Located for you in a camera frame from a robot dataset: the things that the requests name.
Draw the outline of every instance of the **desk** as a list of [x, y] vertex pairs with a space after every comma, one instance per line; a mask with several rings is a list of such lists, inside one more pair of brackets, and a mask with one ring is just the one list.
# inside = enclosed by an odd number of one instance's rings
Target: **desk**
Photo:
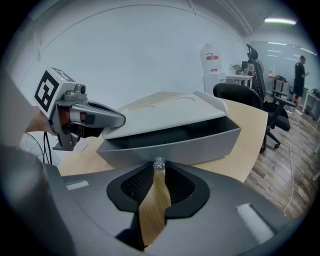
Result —
[[284, 82], [282, 80], [278, 80], [276, 79], [274, 76], [268, 76], [269, 79], [273, 80], [273, 88], [272, 90], [275, 91], [276, 90], [276, 87], [277, 87], [277, 81], [281, 82], [281, 89], [280, 89], [280, 92], [282, 92], [282, 90], [284, 89], [284, 85], [285, 83], [288, 84], [288, 82]]
[[314, 96], [310, 91], [308, 91], [308, 92], [306, 93], [306, 96], [305, 96], [305, 100], [304, 100], [302, 112], [305, 112], [305, 110], [306, 110], [307, 101], [308, 101], [309, 96], [312, 97], [312, 98], [315, 98], [317, 101], [320, 101], [320, 98]]
[[244, 85], [247, 86], [247, 82], [250, 81], [250, 88], [252, 88], [252, 75], [242, 75], [242, 74], [227, 74], [225, 76], [226, 79], [233, 80], [233, 82], [237, 85], [240, 83], [237, 83], [238, 81], [244, 81]]
[[[176, 93], [160, 92], [152, 100], [174, 95]], [[242, 128], [239, 138], [230, 155], [194, 166], [245, 182], [258, 157], [266, 132], [268, 114], [235, 101], [224, 101], [228, 106], [229, 118]], [[65, 160], [58, 166], [62, 176], [95, 173], [113, 168], [96, 153], [103, 138], [89, 137], [86, 141], [88, 145], [82, 152], [68, 152]], [[156, 171], [154, 183], [139, 207], [140, 226], [145, 245], [151, 244], [165, 227], [164, 213], [170, 205], [170, 196], [165, 185], [165, 171]]]

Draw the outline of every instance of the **wooden floor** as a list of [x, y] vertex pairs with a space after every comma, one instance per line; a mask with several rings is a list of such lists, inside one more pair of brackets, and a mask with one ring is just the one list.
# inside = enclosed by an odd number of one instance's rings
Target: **wooden floor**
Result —
[[[312, 177], [320, 171], [320, 151], [317, 154], [313, 153], [320, 143], [320, 124], [306, 114], [299, 116], [295, 112], [289, 119], [294, 186], [291, 202], [284, 213], [294, 220], [308, 211], [318, 193], [320, 177], [316, 181], [312, 181]], [[271, 130], [280, 140], [280, 147], [275, 149], [276, 143], [267, 137], [267, 148], [263, 154], [259, 154], [245, 181], [246, 185], [262, 194], [282, 211], [288, 204], [292, 192], [290, 131], [283, 131], [277, 127]]]

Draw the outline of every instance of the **white wall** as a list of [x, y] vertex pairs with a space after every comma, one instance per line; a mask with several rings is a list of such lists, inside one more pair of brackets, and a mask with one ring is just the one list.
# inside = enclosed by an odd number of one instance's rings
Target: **white wall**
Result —
[[91, 100], [115, 109], [159, 91], [203, 90], [205, 43], [219, 47], [227, 72], [247, 59], [247, 48], [222, 18], [195, 9], [197, 15], [184, 0], [59, 2], [37, 21], [40, 61], [29, 29], [7, 69], [33, 105], [46, 66], [62, 69], [87, 85]]

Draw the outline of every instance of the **ceiling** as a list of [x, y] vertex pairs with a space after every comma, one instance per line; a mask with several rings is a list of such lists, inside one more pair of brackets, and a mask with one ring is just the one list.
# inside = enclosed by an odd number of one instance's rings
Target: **ceiling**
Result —
[[298, 20], [297, 16], [278, 0], [192, 0], [194, 3], [210, 9], [242, 36], [251, 36], [257, 30], [270, 29], [266, 18]]

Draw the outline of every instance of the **gray plastic tray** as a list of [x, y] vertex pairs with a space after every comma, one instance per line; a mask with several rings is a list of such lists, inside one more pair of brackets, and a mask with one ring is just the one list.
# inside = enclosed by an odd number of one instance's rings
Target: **gray plastic tray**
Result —
[[97, 153], [114, 168], [162, 157], [192, 165], [229, 155], [241, 128], [223, 116], [207, 121], [105, 140]]

